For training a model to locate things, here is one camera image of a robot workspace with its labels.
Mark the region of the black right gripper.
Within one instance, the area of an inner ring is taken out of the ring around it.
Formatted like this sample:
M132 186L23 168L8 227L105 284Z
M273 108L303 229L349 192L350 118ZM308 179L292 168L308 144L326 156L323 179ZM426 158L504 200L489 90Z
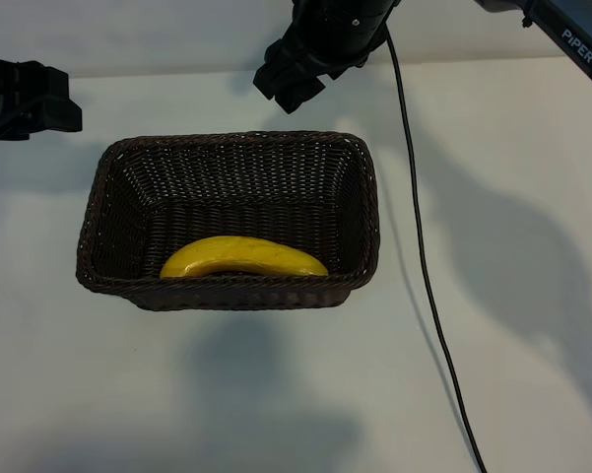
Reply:
M253 85L285 113L293 113L325 86L301 67L284 43L298 56L309 55L329 67L327 75L336 80L352 67L363 67L385 41L386 21L398 5L395 0L295 1L292 23L283 39L266 49Z

